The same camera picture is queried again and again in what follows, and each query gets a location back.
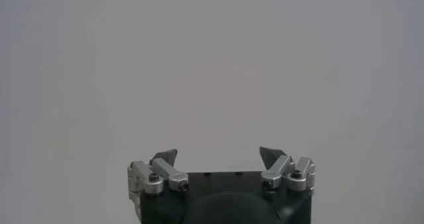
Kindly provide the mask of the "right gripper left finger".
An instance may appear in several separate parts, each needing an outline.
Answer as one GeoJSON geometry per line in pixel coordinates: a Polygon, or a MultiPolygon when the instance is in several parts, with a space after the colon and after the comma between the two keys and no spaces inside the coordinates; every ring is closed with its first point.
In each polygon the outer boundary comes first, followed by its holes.
{"type": "Polygon", "coordinates": [[[174,167],[177,149],[157,152],[147,163],[133,161],[127,168],[129,195],[135,196],[142,192],[158,195],[164,191],[165,183],[171,190],[184,192],[189,187],[188,173],[174,167]]]}

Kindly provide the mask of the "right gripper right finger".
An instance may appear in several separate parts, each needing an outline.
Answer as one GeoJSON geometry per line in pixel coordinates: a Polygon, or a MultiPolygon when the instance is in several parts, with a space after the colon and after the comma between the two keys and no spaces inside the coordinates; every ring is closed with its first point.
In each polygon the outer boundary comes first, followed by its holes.
{"type": "Polygon", "coordinates": [[[308,157],[297,162],[283,150],[259,148],[261,159],[266,167],[260,173],[261,182],[271,190],[285,187],[294,192],[315,191],[315,163],[308,157]]]}

